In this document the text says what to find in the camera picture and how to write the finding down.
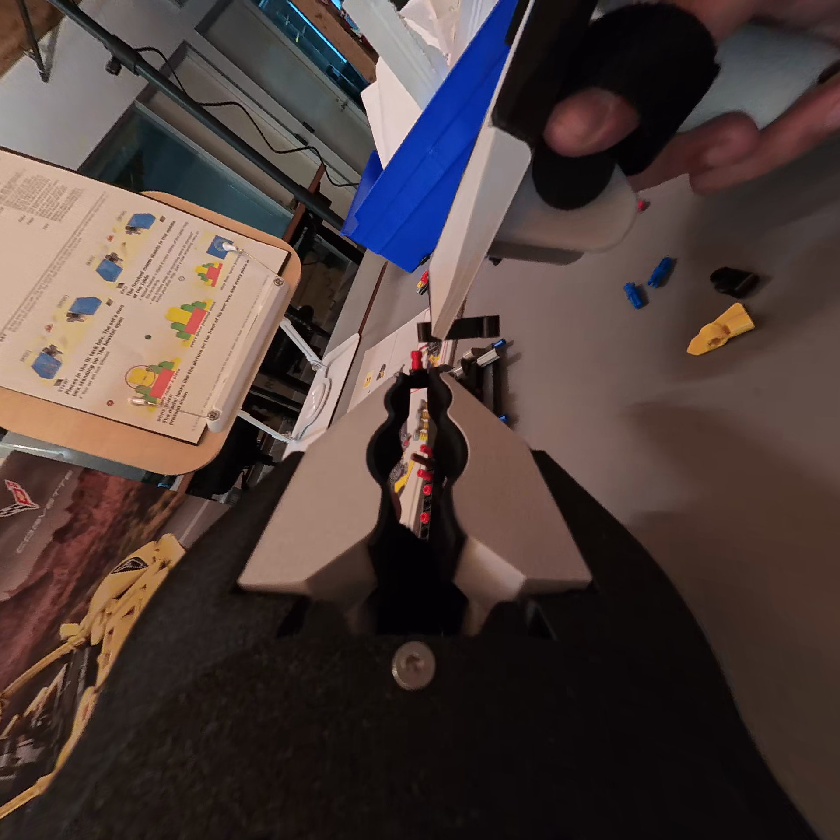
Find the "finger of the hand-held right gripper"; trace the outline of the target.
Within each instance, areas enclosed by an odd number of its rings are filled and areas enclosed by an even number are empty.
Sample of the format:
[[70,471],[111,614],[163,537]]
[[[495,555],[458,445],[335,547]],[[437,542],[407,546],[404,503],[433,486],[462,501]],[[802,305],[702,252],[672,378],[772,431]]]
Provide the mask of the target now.
[[432,336],[444,340],[531,162],[530,147],[483,127],[429,264]]

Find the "black metal pole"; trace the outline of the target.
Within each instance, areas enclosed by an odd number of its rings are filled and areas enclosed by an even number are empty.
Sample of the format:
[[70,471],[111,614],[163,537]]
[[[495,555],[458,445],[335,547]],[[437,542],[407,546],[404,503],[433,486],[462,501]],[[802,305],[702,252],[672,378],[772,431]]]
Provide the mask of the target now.
[[62,15],[80,27],[86,34],[95,39],[107,50],[112,59],[117,60],[121,67],[127,69],[136,77],[141,78],[162,93],[166,98],[177,104],[183,111],[192,116],[204,128],[225,142],[238,154],[244,157],[273,182],[285,189],[291,197],[298,201],[310,213],[319,217],[323,222],[335,228],[338,232],[344,226],[345,220],[327,205],[325,198],[310,192],[306,186],[295,182],[272,161],[254,149],[249,143],[240,138],[235,131],[217,119],[204,105],[186,93],[174,81],[175,73],[164,76],[155,66],[143,58],[141,52],[131,47],[124,40],[109,32],[92,17],[83,12],[78,5],[69,1],[50,1],[49,4]]

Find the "blue plastic bin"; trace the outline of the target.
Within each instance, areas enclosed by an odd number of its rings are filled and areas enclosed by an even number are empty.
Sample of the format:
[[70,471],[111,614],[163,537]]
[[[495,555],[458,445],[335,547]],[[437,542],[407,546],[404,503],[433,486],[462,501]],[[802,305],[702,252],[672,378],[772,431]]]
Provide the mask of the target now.
[[371,153],[341,235],[408,272],[434,252],[507,61],[517,5],[495,5],[388,164]]

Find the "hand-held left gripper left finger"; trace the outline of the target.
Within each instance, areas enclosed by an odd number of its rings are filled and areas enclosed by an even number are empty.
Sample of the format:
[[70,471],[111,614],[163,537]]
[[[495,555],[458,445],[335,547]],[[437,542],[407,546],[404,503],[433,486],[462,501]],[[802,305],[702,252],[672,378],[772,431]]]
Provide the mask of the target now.
[[373,596],[376,629],[405,629],[405,529],[389,483],[404,422],[405,375],[394,374],[297,453],[240,589],[304,596],[343,613],[361,613]]

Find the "lego instruction booklet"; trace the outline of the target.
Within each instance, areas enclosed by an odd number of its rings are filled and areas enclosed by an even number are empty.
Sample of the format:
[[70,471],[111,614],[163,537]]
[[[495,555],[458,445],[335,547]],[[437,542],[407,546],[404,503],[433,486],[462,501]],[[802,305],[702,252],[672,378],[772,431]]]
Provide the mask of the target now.
[[[364,353],[349,403],[350,411],[397,373],[409,374],[415,351],[421,353],[425,368],[454,364],[454,341],[421,340],[417,337],[417,325],[430,321],[429,310],[422,311]],[[400,501],[401,524],[417,537],[427,539],[433,499],[431,463],[435,433],[427,409],[426,388],[411,390],[407,420],[399,435],[402,456],[392,469],[390,485]]]

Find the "white paper bags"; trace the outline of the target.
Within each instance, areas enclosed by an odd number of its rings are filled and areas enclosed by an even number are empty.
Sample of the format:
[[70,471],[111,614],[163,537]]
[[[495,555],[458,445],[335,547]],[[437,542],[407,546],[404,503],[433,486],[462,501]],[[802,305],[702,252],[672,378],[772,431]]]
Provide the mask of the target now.
[[383,167],[497,4],[343,2],[343,11],[378,55],[374,81],[361,96]]

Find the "person's right hand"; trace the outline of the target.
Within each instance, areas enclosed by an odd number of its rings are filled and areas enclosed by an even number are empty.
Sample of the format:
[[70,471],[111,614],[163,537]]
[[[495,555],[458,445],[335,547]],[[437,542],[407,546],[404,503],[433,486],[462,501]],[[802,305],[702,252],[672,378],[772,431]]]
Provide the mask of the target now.
[[[838,1],[676,1],[716,42],[758,19],[800,29],[838,43]],[[556,154],[576,158],[612,148],[638,126],[634,107],[599,88],[575,92],[554,105],[542,137]],[[838,76],[797,99],[777,120],[759,129],[751,118],[729,112],[675,136],[657,159],[631,179],[637,191],[689,177],[701,195],[750,182],[820,146],[838,134]]]

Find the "black lego set box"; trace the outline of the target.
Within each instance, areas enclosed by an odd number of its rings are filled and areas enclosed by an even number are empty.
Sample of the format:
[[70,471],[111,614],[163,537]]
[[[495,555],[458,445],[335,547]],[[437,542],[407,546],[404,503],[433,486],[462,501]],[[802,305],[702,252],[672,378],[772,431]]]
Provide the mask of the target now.
[[151,598],[228,507],[21,451],[1,496],[4,822],[56,779]]

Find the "white metal stand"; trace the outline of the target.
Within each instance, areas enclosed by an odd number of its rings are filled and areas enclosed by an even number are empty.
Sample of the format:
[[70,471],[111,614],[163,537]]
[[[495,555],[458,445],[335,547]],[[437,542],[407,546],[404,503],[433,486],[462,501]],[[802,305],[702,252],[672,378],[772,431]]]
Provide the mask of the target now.
[[283,434],[261,423],[260,420],[243,409],[238,411],[237,419],[242,419],[256,427],[260,432],[286,444],[288,453],[301,452],[324,434],[331,424],[361,336],[358,332],[351,334],[348,339],[341,342],[332,351],[327,352],[323,359],[320,359],[292,325],[289,318],[284,318],[281,321],[280,329],[302,352],[305,360],[315,371],[296,424],[291,434]]

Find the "lego car chassis model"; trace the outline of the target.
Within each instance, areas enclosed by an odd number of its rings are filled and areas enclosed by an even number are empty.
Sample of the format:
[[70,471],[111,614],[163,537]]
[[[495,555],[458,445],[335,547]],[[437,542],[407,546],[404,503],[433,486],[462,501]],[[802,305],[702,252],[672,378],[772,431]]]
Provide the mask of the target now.
[[[502,400],[502,389],[501,389],[501,379],[502,379],[502,369],[501,363],[505,357],[505,351],[508,346],[508,343],[504,339],[498,339],[486,346],[479,346],[474,347],[469,350],[463,351],[461,354],[455,353],[455,366],[453,369],[453,373],[455,374],[456,381],[464,386],[466,390],[474,396],[476,399],[481,401],[488,407],[493,414],[498,417],[504,424],[509,425],[511,418],[510,415],[504,410],[503,407],[503,400]],[[428,392],[427,392],[427,409],[428,409]],[[433,425],[433,430],[435,433],[434,441],[436,438],[436,428]],[[433,505],[434,505],[434,498],[435,498],[435,491],[436,486],[434,483],[434,441],[432,444],[432,485],[433,485],[433,499],[432,499],[432,508],[431,508],[431,521],[432,521],[432,514],[433,514]],[[397,499],[395,493],[392,490],[388,477],[388,485],[392,492],[392,496],[396,501],[396,508],[397,508],[397,515],[400,522],[401,517],[401,509],[400,509],[400,501]],[[431,521],[429,524],[429,534],[427,539],[421,539],[424,541],[429,540],[430,532],[431,532]]]

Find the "wooden instruction board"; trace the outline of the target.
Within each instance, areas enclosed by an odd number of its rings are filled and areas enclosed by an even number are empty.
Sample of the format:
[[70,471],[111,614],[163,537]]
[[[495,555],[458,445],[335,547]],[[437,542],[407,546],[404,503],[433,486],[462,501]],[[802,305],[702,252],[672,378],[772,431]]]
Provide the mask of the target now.
[[161,474],[220,452],[295,294],[283,240],[1,153],[1,424]]

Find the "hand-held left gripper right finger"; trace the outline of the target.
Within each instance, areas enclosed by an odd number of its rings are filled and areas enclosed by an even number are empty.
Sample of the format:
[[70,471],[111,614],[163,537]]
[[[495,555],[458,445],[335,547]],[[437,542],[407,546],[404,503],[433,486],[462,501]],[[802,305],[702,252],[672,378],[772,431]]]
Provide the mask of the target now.
[[528,444],[447,371],[429,375],[430,538],[477,635],[500,604],[582,590],[592,573]]

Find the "small yellow lego connector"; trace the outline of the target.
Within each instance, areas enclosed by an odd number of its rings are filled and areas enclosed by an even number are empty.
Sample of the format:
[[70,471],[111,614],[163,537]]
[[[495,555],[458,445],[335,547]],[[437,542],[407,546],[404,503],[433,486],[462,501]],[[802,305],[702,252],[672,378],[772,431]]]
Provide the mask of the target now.
[[719,349],[729,340],[755,329],[755,324],[747,309],[736,302],[718,318],[703,326],[689,342],[687,353],[701,356]]

